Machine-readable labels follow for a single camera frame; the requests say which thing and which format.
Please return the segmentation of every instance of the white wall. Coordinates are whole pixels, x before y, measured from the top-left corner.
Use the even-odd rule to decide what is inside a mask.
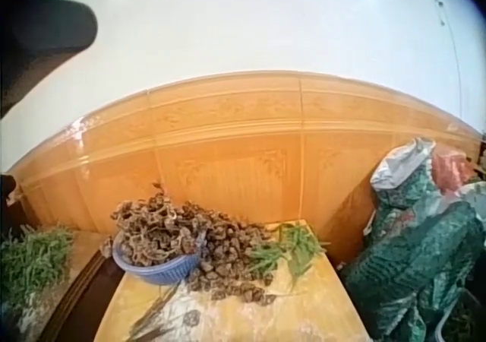
[[[484,21],[468,0],[444,0],[443,8],[435,0],[75,1],[94,10],[98,36],[3,118],[2,170],[113,100],[231,71],[356,78],[409,93],[478,130],[486,123]]]

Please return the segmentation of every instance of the green cloth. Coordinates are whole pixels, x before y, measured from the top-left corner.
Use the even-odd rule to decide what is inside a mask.
[[[422,342],[459,297],[483,249],[484,224],[470,203],[442,196],[426,166],[377,194],[368,247],[343,283],[372,338]]]

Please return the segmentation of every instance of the green plant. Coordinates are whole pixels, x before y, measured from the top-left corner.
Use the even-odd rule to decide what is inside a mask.
[[[280,258],[287,260],[292,282],[304,275],[311,268],[312,259],[325,252],[326,243],[320,243],[315,235],[300,224],[284,223],[277,229],[279,237],[277,241],[270,241],[258,245],[251,253],[254,259],[253,271],[262,275],[276,270]]]
[[[2,302],[13,310],[25,308],[30,298],[58,283],[64,276],[72,235],[56,227],[36,231],[23,226],[21,239],[2,240]]]

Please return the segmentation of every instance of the tile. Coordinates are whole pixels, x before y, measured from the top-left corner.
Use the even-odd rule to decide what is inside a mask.
[[[210,125],[301,119],[296,78],[241,78],[150,93],[156,133]]]
[[[68,129],[71,130],[70,135],[74,135],[79,130],[85,131],[97,125],[120,119],[134,112],[140,112],[148,109],[149,106],[150,104],[147,92],[144,91],[130,95],[124,99],[117,100],[108,106],[92,112],[74,122]]]
[[[151,137],[150,114],[148,110],[141,110],[78,132],[69,140],[69,151],[74,158],[92,156],[111,147]]]
[[[21,203],[29,220],[35,224],[55,225],[40,184],[35,182],[29,186],[22,186],[22,192],[24,196],[21,197]]]
[[[297,92],[231,93],[152,108],[156,133],[272,120],[300,121]]]
[[[152,183],[160,179],[153,149],[84,164],[76,175],[96,228],[102,233],[116,231],[110,215],[120,202],[149,198],[155,193]]]
[[[271,72],[222,74],[152,89],[149,100],[155,107],[203,97],[271,91],[299,92],[297,75]]]
[[[302,218],[321,239],[332,242],[333,260],[356,255],[356,240],[373,210],[369,179],[392,148],[390,133],[304,133]]]
[[[298,219],[300,135],[255,135],[157,149],[176,203],[186,200],[250,221]]]
[[[56,173],[40,183],[56,223],[79,230],[99,230],[84,202],[73,169]]]

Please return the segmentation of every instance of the pile of dried pods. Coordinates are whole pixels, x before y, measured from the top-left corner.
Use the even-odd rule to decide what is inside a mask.
[[[271,238],[261,224],[244,224],[228,215],[187,202],[174,207],[160,184],[148,201],[124,201],[112,214],[123,237],[121,256],[135,266],[162,264],[197,251],[197,238],[205,234],[201,263],[189,275],[192,291],[211,291],[212,299],[240,296],[244,302],[265,306],[275,300],[250,281],[272,283],[270,272],[254,270],[254,249]]]
[[[253,270],[254,259],[251,257],[256,246],[271,238],[270,232],[261,224],[244,224],[226,214],[205,211],[195,204],[186,204],[183,209],[210,220],[202,261],[187,279],[190,290],[211,290],[213,300],[240,296],[244,302],[258,302],[262,306],[271,304],[276,297],[266,295],[264,289],[250,282],[259,280],[269,286],[273,281],[272,273]]]
[[[208,227],[201,215],[174,209],[160,184],[148,201],[124,201],[112,214],[123,237],[121,256],[135,266],[154,266],[197,251],[197,237]]]

